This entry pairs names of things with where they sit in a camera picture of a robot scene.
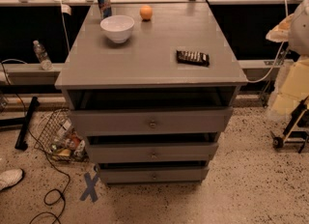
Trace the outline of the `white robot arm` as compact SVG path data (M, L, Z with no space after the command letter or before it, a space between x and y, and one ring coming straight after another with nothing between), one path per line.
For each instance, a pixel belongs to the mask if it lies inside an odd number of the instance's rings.
M269 30L266 39L287 42L288 49L299 55L296 62L285 63L279 70L268 100L268 115L280 119L290 116L309 96L309 0L303 0L292 14Z

